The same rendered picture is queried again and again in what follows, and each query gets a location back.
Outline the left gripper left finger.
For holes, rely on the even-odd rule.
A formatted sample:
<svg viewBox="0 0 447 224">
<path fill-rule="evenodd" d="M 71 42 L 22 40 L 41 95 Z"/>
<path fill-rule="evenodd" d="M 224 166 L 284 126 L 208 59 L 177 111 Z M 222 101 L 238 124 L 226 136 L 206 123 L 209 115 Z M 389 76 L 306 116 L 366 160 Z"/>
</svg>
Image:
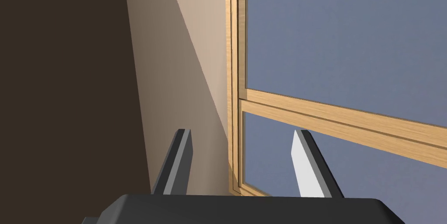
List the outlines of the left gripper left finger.
<svg viewBox="0 0 447 224">
<path fill-rule="evenodd" d="M 175 132 L 163 165 L 152 189 L 156 195 L 186 195 L 193 157 L 189 129 Z"/>
</svg>

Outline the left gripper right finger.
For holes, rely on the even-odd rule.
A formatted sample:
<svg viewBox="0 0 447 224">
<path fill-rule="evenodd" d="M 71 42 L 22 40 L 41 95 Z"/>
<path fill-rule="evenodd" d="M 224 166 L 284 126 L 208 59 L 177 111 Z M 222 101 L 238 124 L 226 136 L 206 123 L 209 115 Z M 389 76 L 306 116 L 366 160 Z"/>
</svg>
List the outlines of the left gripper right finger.
<svg viewBox="0 0 447 224">
<path fill-rule="evenodd" d="M 294 131 L 291 157 L 301 197 L 344 198 L 309 131 Z"/>
</svg>

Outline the wooden framed window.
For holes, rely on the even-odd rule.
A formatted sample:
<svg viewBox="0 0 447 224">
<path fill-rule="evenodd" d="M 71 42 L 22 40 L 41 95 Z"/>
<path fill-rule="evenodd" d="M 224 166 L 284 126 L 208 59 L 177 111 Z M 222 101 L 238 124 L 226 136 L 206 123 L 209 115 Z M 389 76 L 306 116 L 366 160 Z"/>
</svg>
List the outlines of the wooden framed window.
<svg viewBox="0 0 447 224">
<path fill-rule="evenodd" d="M 246 88 L 246 0 L 225 0 L 229 191 L 263 196 L 243 180 L 243 111 L 447 169 L 447 127 Z"/>
</svg>

